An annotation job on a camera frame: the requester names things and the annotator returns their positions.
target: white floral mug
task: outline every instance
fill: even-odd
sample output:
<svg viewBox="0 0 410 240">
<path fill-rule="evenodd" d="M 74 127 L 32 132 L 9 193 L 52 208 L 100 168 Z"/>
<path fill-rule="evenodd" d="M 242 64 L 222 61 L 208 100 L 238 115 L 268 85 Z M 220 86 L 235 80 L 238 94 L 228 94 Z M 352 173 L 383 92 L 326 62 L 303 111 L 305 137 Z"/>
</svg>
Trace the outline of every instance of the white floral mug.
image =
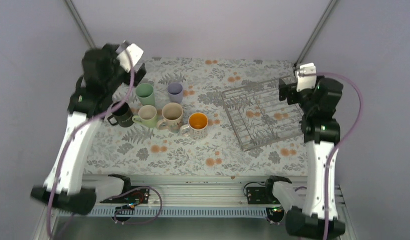
<svg viewBox="0 0 410 240">
<path fill-rule="evenodd" d="M 196 112 L 189 117 L 189 123 L 180 128 L 180 134 L 194 140 L 201 140 L 208 135 L 207 126 L 208 118 L 206 115 Z"/>
<path fill-rule="evenodd" d="M 178 103 L 170 102 L 163 107 L 162 117 L 163 119 L 156 124 L 156 128 L 178 133 L 183 125 L 183 107 Z"/>
</svg>

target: green cup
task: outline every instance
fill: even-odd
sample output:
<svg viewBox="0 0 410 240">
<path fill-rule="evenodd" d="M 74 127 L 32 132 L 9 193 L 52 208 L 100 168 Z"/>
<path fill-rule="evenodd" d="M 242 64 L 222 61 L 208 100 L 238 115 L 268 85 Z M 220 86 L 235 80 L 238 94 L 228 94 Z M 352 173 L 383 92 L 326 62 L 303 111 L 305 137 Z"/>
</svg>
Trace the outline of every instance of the green cup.
<svg viewBox="0 0 410 240">
<path fill-rule="evenodd" d="M 154 106 L 145 105 L 140 108 L 138 115 L 133 116 L 132 120 L 148 128 L 154 128 L 156 127 L 156 123 L 158 123 L 158 112 Z"/>
<path fill-rule="evenodd" d="M 139 84 L 136 87 L 136 95 L 143 106 L 155 106 L 155 92 L 153 91 L 152 85 L 148 83 Z"/>
</svg>

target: white wall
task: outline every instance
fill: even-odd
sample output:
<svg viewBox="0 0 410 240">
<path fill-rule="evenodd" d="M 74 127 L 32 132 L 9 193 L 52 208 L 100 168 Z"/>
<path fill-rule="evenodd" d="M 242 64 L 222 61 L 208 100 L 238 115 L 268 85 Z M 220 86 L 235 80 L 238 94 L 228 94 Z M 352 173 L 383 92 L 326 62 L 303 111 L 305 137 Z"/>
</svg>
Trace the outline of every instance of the white wall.
<svg viewBox="0 0 410 240">
<path fill-rule="evenodd" d="M 336 175 L 360 240 L 410 239 L 410 0 L 340 1 L 305 62 L 349 76 L 364 96 Z M 358 102 L 345 89 L 345 132 Z"/>
<path fill-rule="evenodd" d="M 146 57 L 295 62 L 329 0 L 73 0 L 98 46 L 135 42 Z"/>
<path fill-rule="evenodd" d="M 29 239 L 87 50 L 63 1 L 0 1 L 0 240 Z"/>
</svg>

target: cup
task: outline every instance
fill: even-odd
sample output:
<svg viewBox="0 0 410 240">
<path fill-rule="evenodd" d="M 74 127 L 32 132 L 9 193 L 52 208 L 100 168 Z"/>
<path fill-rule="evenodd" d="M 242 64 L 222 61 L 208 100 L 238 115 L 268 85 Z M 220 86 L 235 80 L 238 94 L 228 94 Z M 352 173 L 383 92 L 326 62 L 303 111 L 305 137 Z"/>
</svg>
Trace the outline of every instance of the cup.
<svg viewBox="0 0 410 240">
<path fill-rule="evenodd" d="M 155 106 L 155 92 L 153 86 L 148 83 L 141 83 L 136 87 L 136 95 L 143 106 Z"/>
<path fill-rule="evenodd" d="M 208 135 L 207 126 L 208 118 L 206 115 L 196 112 L 189 117 L 189 124 L 181 127 L 180 134 L 185 137 L 191 137 L 194 140 L 201 140 Z"/>
<path fill-rule="evenodd" d="M 178 133 L 183 125 L 183 107 L 175 102 L 168 103 L 162 109 L 162 116 L 163 119 L 158 121 L 156 127 L 159 130 L 168 129 L 172 133 Z"/>
<path fill-rule="evenodd" d="M 173 82 L 166 88 L 171 102 L 180 104 L 183 100 L 183 85 Z"/>
<path fill-rule="evenodd" d="M 133 125 L 133 112 L 130 109 L 128 103 L 124 103 L 118 110 L 112 113 L 111 116 L 108 117 L 108 122 L 112 126 L 120 125 L 121 127 L 128 128 L 129 126 Z"/>
<path fill-rule="evenodd" d="M 135 123 L 143 124 L 148 128 L 154 128 L 158 122 L 158 112 L 154 106 L 145 105 L 140 108 L 138 115 L 133 116 L 132 119 Z"/>
</svg>

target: floral tablecloth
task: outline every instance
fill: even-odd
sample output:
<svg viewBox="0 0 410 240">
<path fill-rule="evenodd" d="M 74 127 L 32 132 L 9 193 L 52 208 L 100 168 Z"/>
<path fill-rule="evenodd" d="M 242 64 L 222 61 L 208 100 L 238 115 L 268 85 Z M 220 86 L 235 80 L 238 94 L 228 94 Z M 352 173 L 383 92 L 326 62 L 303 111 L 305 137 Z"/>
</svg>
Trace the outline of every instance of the floral tablecloth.
<svg viewBox="0 0 410 240">
<path fill-rule="evenodd" d="M 242 151 L 227 114 L 221 92 L 251 82 L 292 74 L 293 64 L 277 60 L 151 58 L 142 83 L 154 86 L 156 108 L 169 103 L 166 87 L 184 86 L 184 123 L 195 112 L 209 118 L 208 136 L 199 141 L 167 130 L 134 124 L 128 128 L 104 121 L 93 140 L 85 174 L 182 176 L 306 176 L 307 162 L 303 137 Z M 114 94 L 121 99 L 128 86 Z M 133 94 L 129 104 L 136 113 L 141 107 Z"/>
</svg>

